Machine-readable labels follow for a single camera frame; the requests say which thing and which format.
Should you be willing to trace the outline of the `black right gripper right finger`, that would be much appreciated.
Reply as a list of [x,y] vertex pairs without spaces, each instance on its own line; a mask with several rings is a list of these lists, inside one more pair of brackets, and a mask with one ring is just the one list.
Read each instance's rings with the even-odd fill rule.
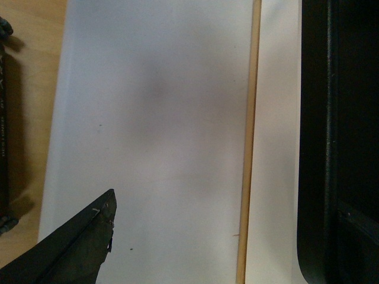
[[378,223],[338,202],[338,268],[343,283],[378,283]]

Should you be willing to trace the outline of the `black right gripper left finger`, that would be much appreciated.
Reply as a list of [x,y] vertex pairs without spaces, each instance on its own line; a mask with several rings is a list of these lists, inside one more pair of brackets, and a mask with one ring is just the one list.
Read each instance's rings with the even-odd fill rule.
[[1,269],[1,283],[95,283],[111,252],[117,201],[107,190]]

